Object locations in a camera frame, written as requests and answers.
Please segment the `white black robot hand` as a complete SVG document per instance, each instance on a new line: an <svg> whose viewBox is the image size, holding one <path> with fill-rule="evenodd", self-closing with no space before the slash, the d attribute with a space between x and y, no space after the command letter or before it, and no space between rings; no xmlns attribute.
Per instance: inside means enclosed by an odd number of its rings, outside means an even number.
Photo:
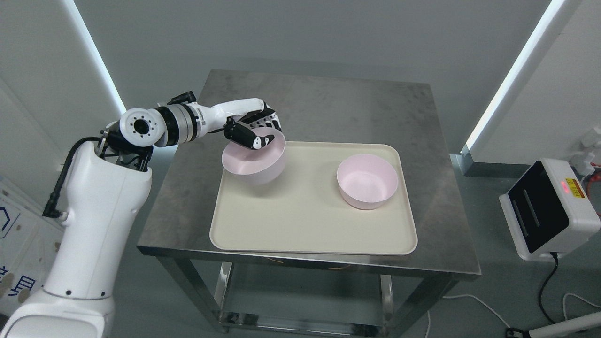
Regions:
<svg viewBox="0 0 601 338"><path fill-rule="evenodd" d="M227 140L251 150L264 148L275 139L272 133L259 136L255 129L282 130L276 111L259 98L233 100L212 107L196 105L195 109L200 116L201 136L221 132Z"/></svg>

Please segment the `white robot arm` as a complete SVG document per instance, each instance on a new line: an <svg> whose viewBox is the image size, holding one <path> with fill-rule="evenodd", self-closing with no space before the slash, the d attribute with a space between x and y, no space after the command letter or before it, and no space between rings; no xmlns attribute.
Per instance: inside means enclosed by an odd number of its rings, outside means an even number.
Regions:
<svg viewBox="0 0 601 338"><path fill-rule="evenodd" d="M129 109L100 137L71 148L43 216L62 220L62 243L43 286L9 318L3 338L107 338L127 237L152 186L154 146L186 143L204 126L185 92L155 109Z"/></svg>

